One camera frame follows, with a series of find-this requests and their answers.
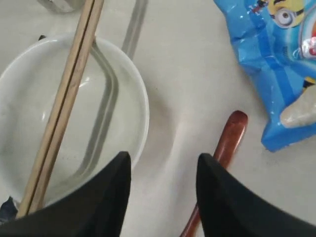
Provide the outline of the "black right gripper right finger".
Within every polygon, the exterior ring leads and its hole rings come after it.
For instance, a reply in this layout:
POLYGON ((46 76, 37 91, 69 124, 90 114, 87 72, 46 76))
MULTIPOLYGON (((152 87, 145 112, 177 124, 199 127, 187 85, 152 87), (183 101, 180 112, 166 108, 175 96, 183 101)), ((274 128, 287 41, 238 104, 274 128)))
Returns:
POLYGON ((316 227, 271 205, 210 154, 197 162, 197 204, 206 237, 314 237, 316 227))

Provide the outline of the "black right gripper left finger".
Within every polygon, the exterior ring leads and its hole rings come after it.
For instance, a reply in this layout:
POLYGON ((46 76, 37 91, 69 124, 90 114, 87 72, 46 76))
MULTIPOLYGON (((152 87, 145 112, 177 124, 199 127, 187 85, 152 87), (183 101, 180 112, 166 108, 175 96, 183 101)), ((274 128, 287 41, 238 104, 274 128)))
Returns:
POLYGON ((58 202, 2 224, 2 237, 118 237, 128 205, 131 158, 119 152, 82 187, 58 202))

